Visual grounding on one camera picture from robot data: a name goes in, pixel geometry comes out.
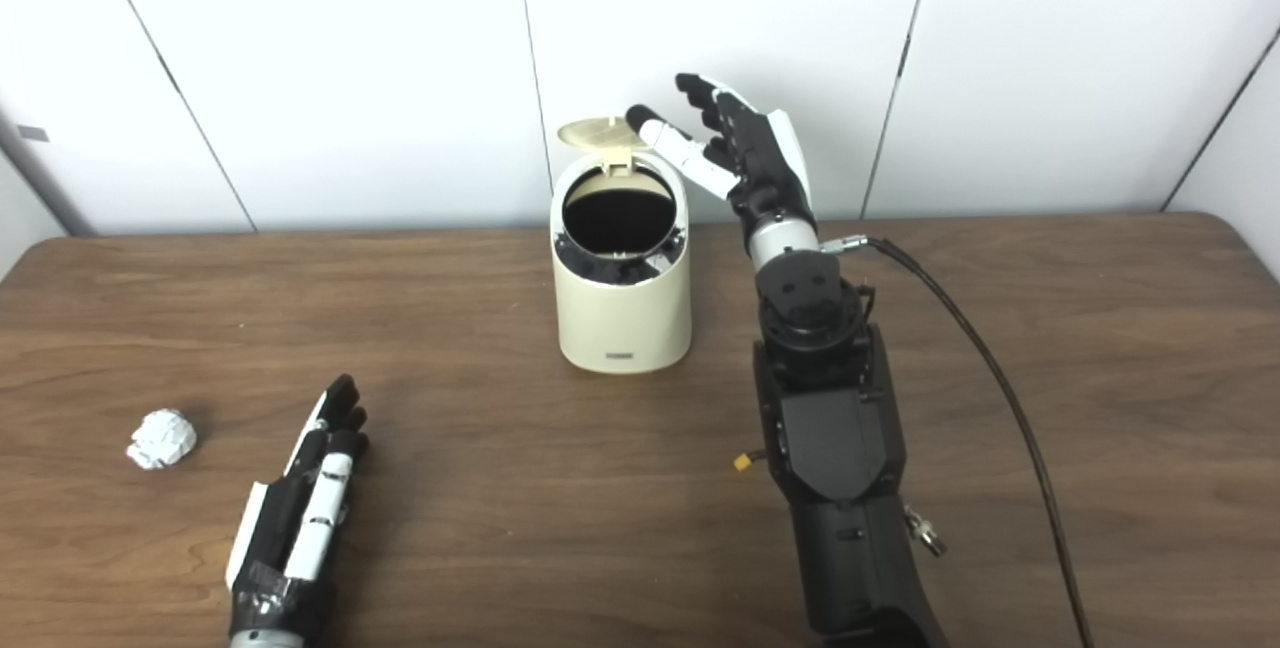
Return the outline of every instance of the white wall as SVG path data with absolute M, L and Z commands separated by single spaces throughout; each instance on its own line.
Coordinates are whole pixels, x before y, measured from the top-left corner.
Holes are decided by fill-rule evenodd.
M 0 0 L 0 146 L 78 233 L 250 229 L 125 0 Z
M 700 140 L 681 70 L 795 120 L 820 218 L 856 218 L 915 0 L 527 0 L 550 166 L 581 155 L 556 131 L 643 102 Z M 695 219 L 732 216 L 699 188 Z
M 1156 210 L 1280 0 L 922 0 L 868 216 Z
M 1280 50 L 1262 60 L 1170 210 L 1226 220 L 1280 278 Z
M 0 152 L 0 278 L 18 263 L 28 247 L 67 234 L 27 179 Z
M 914 24 L 915 0 L 133 1 L 182 95 L 127 0 L 0 1 L 0 146 L 73 231 L 543 223 L 564 120 L 648 102 L 701 133 L 676 70 L 791 111 L 823 218 L 1153 210 L 1280 23 L 1280 0 L 920 0 Z
M 262 231 L 541 223 L 522 0 L 133 0 Z

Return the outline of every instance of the white robotic finger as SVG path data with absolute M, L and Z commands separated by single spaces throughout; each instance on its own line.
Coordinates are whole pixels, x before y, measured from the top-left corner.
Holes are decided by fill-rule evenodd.
M 719 200 L 737 186 L 739 178 L 703 156 L 705 143 L 690 140 L 681 129 L 662 119 L 649 119 L 636 132 L 640 140 L 676 166 L 686 179 L 696 183 Z

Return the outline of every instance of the robotic hand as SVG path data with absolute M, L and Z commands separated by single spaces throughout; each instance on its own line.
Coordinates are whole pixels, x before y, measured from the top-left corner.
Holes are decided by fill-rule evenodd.
M 255 483 L 227 563 L 232 648 L 314 645 L 333 608 L 330 547 L 347 512 L 346 488 L 369 447 L 365 409 L 349 375 L 316 402 L 284 475 Z
M 809 625 L 831 645 L 946 648 L 910 538 L 934 555 L 942 543 L 899 496 L 906 447 L 884 343 L 868 321 L 874 292 L 841 278 L 832 254 L 847 246 L 818 243 L 785 111 L 760 114 L 695 74 L 677 76 L 676 87 L 718 137 L 695 142 L 641 105 L 627 123 L 742 224 L 760 297 L 754 371 L 765 455 L 791 507 Z

